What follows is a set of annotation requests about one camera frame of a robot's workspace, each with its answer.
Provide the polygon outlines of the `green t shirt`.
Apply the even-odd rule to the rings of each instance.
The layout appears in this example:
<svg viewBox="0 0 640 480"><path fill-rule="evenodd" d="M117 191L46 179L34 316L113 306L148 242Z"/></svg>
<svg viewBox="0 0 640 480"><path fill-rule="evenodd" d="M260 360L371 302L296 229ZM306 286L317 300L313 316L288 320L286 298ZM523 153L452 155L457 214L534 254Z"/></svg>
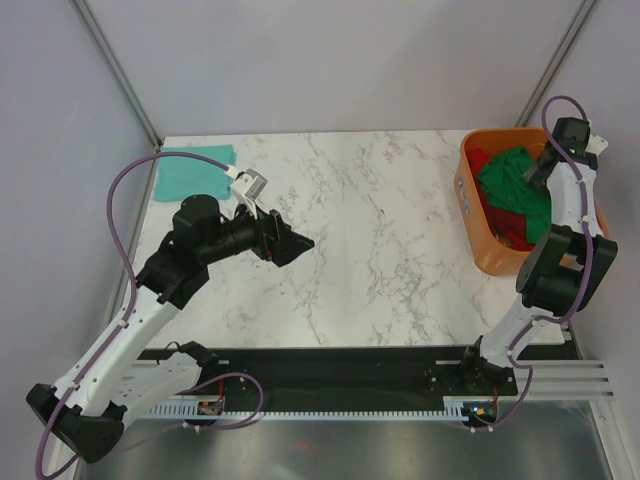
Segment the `green t shirt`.
<svg viewBox="0 0 640 480"><path fill-rule="evenodd" d="M551 200L522 178L533 162L525 147L511 149L493 157L476 180L491 206L526 218L526 239L534 246L551 224Z"/></svg>

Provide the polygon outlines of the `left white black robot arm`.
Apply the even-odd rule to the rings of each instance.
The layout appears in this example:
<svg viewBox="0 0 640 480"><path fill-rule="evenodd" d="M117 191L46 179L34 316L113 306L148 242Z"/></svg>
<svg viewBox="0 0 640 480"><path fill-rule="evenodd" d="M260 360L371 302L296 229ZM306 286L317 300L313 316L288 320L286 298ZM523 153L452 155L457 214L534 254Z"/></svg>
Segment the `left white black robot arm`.
<svg viewBox="0 0 640 480"><path fill-rule="evenodd" d="M126 428L170 396L208 393L219 382L216 356L190 341L147 371L134 362L155 335L208 282L209 265L245 251L283 267L313 249L279 212L239 205L232 219L209 195L192 195L173 215L172 229L134 281L124 307L85 355L54 384L37 384L26 401L52 433L80 459L107 456Z"/></svg>

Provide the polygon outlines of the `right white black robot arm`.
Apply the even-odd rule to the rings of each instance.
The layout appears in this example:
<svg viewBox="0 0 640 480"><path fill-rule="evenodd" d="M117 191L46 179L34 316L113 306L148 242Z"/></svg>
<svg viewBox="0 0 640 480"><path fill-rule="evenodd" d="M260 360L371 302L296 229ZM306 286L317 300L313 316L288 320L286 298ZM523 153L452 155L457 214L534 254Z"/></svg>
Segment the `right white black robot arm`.
<svg viewBox="0 0 640 480"><path fill-rule="evenodd" d="M597 220L598 155L589 148L586 116L561 117L544 132L544 149L522 180L550 224L520 267L512 307L465 351L457 377L469 393L507 392L521 352L543 327L585 308L618 253Z"/></svg>

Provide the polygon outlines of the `dark red t shirt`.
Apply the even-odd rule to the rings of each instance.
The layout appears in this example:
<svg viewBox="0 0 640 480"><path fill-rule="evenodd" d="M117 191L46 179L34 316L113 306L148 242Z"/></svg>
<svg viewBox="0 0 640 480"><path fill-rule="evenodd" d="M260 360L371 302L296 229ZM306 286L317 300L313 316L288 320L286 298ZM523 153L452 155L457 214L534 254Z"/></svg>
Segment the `dark red t shirt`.
<svg viewBox="0 0 640 480"><path fill-rule="evenodd" d="M526 218L498 207L481 198L487 223L494 237L504 246L521 252L531 251L533 245L526 239Z"/></svg>

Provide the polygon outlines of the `bright red t shirt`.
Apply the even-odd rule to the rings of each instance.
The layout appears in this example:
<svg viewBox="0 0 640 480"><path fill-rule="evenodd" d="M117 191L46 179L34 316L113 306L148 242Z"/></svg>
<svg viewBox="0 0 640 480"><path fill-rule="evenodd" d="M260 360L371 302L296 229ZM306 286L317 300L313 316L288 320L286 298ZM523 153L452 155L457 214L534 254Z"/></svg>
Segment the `bright red t shirt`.
<svg viewBox="0 0 640 480"><path fill-rule="evenodd" d="M491 157L482 148L467 150L466 158L471 175L474 179L477 179L478 174L491 162Z"/></svg>

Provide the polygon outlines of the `orange plastic bin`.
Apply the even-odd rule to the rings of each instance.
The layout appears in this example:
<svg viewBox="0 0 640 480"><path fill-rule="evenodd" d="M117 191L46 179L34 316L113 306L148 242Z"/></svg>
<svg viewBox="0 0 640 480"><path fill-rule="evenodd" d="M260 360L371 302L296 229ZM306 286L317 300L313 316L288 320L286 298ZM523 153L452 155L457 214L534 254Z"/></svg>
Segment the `orange plastic bin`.
<svg viewBox="0 0 640 480"><path fill-rule="evenodd" d="M567 165L550 176L551 224L531 251L512 250L501 244L491 232L482 206L484 197L478 181L471 175L466 151L482 148L491 159L505 151L525 147L532 160L543 152L546 135L539 128L481 129L468 134L462 141L461 159L454 178L454 187L463 216L474 262L483 272L494 275L515 275L534 249L550 253L565 267L571 262L584 263L579 251L585 246L580 239L582 216L570 206L580 200L580 183Z"/></svg>

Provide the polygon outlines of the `folded teal t shirt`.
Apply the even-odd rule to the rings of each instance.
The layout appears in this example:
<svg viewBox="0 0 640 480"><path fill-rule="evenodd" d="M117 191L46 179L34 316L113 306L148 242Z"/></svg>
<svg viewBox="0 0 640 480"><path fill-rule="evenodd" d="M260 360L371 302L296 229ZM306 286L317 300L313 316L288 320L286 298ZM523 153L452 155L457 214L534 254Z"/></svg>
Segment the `folded teal t shirt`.
<svg viewBox="0 0 640 480"><path fill-rule="evenodd" d="M164 147L162 151L197 154L225 165L236 163L236 153L232 145ZM159 160L153 200L181 202L197 194L229 200L231 182L232 179L223 170L209 163L185 157L163 157Z"/></svg>

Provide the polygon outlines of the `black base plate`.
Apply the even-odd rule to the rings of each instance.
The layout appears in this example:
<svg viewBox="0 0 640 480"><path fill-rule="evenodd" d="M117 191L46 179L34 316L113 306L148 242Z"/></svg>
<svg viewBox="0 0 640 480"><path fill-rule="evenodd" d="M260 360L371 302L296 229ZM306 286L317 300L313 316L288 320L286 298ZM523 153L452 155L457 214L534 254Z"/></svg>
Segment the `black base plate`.
<svg viewBox="0 0 640 480"><path fill-rule="evenodd" d="M447 397L493 399L473 393L458 368L465 346L218 349L197 380L196 395L221 393L233 410L435 408Z"/></svg>

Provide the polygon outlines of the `right aluminium frame post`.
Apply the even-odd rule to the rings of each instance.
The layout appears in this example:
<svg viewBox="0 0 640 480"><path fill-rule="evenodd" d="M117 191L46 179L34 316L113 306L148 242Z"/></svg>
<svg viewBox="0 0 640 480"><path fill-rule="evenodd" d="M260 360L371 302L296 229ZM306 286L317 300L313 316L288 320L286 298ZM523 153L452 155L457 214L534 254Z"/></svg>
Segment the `right aluminium frame post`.
<svg viewBox="0 0 640 480"><path fill-rule="evenodd" d="M598 0L581 0L579 2L577 10L569 21L551 57L543 68L534 89L517 116L514 123L515 127L524 127L532 119L534 112L544 100L546 92L552 85L555 77L570 54L571 49L578 41L581 32L584 30L599 4L600 1Z"/></svg>

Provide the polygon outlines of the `aluminium frame post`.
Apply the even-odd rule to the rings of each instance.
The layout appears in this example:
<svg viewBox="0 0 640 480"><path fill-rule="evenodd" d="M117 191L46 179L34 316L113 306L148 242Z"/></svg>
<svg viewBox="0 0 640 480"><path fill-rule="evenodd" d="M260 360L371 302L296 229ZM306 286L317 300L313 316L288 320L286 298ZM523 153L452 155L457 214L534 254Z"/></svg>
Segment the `aluminium frame post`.
<svg viewBox="0 0 640 480"><path fill-rule="evenodd" d="M162 146L162 139L157 129L153 126L150 117L143 107L128 75L119 61L113 47L110 44L98 18L93 12L90 3L86 0L71 0L70 5L76 11L80 22L86 29L98 54L104 61L107 70L115 81L119 91L123 95L126 105L134 116L137 124L144 132L147 140L156 151Z"/></svg>
<svg viewBox="0 0 640 480"><path fill-rule="evenodd" d="M534 89L517 116L514 123L515 127L524 127L532 119L534 112L544 100L546 92L552 85L555 77L570 54L571 49L578 41L581 32L584 30L599 4L600 1L598 0L581 0L579 2L577 10L569 21L551 57L543 68Z"/></svg>

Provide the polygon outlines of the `aluminium rail profile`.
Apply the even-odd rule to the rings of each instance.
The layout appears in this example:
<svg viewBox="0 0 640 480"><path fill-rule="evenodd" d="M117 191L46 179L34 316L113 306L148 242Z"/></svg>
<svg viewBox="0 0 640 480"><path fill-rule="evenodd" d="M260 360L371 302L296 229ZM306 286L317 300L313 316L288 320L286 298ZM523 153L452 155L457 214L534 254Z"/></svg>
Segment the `aluminium rail profile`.
<svg viewBox="0 0 640 480"><path fill-rule="evenodd" d="M610 401L614 397L604 365L598 360L533 361L526 395L532 401Z"/></svg>

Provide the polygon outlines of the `left aluminium frame post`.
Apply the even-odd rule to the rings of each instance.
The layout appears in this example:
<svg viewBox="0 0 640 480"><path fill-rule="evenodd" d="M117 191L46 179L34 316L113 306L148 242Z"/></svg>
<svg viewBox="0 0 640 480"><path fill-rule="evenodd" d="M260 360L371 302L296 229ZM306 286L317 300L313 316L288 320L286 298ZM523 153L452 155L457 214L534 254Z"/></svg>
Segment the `left aluminium frame post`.
<svg viewBox="0 0 640 480"><path fill-rule="evenodd" d="M104 61L107 70L115 81L119 91L123 95L126 105L134 116L137 124L144 132L147 140L156 151L162 146L162 139L157 129L153 126L150 117L143 107L128 75L119 61L113 47L110 44L98 18L93 12L90 3L86 0L71 0L70 5L76 11L80 22L86 29L98 54Z"/></svg>

